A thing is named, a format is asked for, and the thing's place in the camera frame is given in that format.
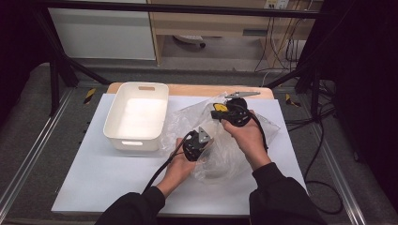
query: wall outlet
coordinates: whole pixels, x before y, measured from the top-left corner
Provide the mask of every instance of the wall outlet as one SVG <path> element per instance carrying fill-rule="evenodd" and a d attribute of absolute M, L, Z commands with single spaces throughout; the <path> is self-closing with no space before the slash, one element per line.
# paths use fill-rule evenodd
<path fill-rule="evenodd" d="M 289 0 L 278 0 L 275 9 L 286 9 L 287 4 L 289 4 Z"/>
<path fill-rule="evenodd" d="M 264 8 L 275 9 L 278 5 L 278 0 L 267 0 Z"/>

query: white cabinet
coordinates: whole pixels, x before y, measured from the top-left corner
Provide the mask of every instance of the white cabinet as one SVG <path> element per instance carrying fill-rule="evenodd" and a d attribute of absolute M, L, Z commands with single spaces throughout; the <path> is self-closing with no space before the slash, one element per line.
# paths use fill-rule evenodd
<path fill-rule="evenodd" d="M 106 1 L 146 3 L 145 0 Z M 49 10 L 62 46 L 70 57 L 155 60 L 147 12 Z"/>

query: white storage bin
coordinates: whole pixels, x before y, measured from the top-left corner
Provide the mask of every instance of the white storage bin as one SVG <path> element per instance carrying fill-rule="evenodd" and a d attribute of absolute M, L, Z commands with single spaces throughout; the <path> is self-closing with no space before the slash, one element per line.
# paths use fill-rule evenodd
<path fill-rule="evenodd" d="M 123 83 L 106 118 L 104 135 L 118 150 L 158 150 L 168 97 L 164 83 Z"/>

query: person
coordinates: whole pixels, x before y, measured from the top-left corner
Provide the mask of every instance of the person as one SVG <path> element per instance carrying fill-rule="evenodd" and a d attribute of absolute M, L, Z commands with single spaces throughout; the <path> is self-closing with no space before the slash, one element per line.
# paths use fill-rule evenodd
<path fill-rule="evenodd" d="M 253 120 L 244 127 L 234 127 L 226 120 L 222 120 L 222 125 L 237 141 L 253 169 L 257 189 L 249 196 L 251 224 L 326 224 L 305 189 L 295 179 L 283 176 L 271 161 L 259 126 Z M 156 186 L 143 194 L 128 193 L 120 197 L 96 224 L 157 224 L 156 217 L 165 200 L 194 167 L 195 162 L 188 161 L 184 154 L 176 155 Z"/>

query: hand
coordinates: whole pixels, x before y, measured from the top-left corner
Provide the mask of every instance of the hand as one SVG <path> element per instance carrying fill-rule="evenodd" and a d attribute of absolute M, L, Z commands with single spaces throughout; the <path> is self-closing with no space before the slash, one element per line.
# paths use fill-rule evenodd
<path fill-rule="evenodd" d="M 181 143 L 182 139 L 176 140 L 176 147 Z M 166 174 L 157 184 L 157 188 L 167 198 L 173 190 L 175 190 L 182 182 L 184 182 L 191 171 L 195 168 L 196 162 L 190 162 L 185 158 L 182 146 L 178 149 L 177 155 L 167 166 Z"/>
<path fill-rule="evenodd" d="M 222 126 L 237 141 L 237 145 L 245 154 L 253 170 L 271 162 L 263 145 L 260 127 L 252 119 L 243 127 L 235 127 L 228 121 L 222 120 Z"/>

